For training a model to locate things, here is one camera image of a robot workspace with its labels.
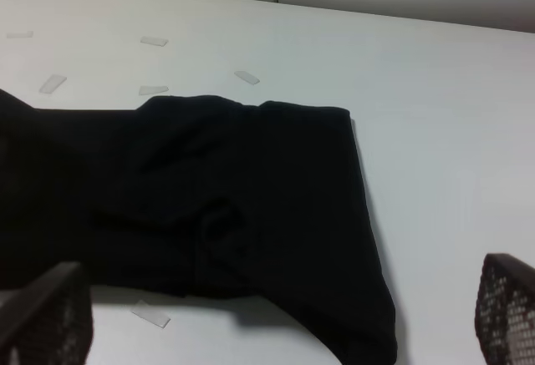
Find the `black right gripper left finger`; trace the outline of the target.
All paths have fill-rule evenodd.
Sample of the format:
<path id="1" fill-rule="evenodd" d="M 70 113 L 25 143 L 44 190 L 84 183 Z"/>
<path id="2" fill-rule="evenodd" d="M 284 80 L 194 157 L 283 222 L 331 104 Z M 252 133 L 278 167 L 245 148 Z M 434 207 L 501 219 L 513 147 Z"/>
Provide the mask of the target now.
<path id="1" fill-rule="evenodd" d="M 59 263 L 1 304 L 2 364 L 85 364 L 93 341 L 90 285 Z"/>

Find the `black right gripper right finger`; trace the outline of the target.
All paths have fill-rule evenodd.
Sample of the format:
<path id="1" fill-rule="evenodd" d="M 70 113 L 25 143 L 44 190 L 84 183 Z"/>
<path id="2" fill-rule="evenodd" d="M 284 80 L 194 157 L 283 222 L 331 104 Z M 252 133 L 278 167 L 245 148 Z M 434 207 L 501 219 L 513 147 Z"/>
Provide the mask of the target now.
<path id="1" fill-rule="evenodd" d="M 475 331 L 485 362 L 534 365 L 534 268 L 492 253 L 481 273 Z"/>

